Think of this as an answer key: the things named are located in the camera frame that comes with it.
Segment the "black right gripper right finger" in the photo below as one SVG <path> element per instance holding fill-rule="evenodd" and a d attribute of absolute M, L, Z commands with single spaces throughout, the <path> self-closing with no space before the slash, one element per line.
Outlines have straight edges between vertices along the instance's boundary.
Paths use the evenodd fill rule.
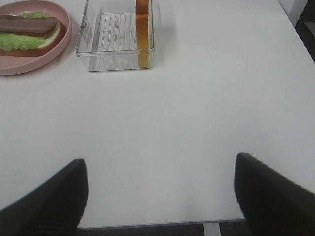
<path fill-rule="evenodd" d="M 238 153 L 234 192 L 254 236 L 313 236 L 315 195 L 248 153 Z"/>

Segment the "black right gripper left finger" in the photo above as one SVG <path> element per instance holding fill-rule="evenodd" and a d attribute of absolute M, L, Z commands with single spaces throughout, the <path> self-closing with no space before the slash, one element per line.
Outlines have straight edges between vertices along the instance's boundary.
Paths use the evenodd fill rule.
<path fill-rule="evenodd" d="M 74 159 L 0 211 L 2 236 L 74 236 L 89 195 L 84 159 Z"/>

